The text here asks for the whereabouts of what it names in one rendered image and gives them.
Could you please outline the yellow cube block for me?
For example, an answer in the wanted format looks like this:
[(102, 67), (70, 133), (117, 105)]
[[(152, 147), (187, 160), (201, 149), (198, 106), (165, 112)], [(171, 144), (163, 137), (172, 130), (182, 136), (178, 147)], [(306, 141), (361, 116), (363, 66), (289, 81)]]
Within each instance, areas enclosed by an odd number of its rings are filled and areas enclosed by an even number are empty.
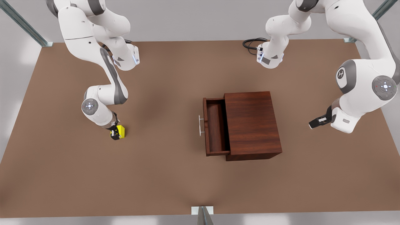
[(119, 140), (125, 137), (125, 128), (122, 125), (114, 125), (109, 128), (110, 137), (113, 140)]

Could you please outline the dark brown wooden cabinet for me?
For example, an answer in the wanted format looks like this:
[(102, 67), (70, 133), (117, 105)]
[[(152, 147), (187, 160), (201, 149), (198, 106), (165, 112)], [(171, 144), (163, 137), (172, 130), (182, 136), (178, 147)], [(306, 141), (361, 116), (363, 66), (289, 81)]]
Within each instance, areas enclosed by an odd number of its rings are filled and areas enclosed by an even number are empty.
[(270, 159), (282, 153), (270, 92), (224, 94), (230, 154), (226, 161)]

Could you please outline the silver frame post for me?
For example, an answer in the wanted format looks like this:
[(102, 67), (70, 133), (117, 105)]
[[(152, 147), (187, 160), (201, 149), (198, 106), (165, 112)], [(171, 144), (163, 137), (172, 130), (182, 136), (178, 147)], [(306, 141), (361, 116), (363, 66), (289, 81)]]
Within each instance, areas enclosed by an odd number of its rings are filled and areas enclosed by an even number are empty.
[(192, 206), (191, 214), (197, 215), (197, 225), (214, 225), (210, 216), (214, 214), (214, 206)]
[(41, 47), (53, 46), (53, 42), (45, 40), (6, 0), (0, 0), (0, 8)]
[[(377, 7), (372, 13), (375, 20), (379, 20), (398, 0), (384, 0), (384, 2)], [(357, 40), (353, 37), (346, 37), (343, 39), (345, 43), (355, 43)]]

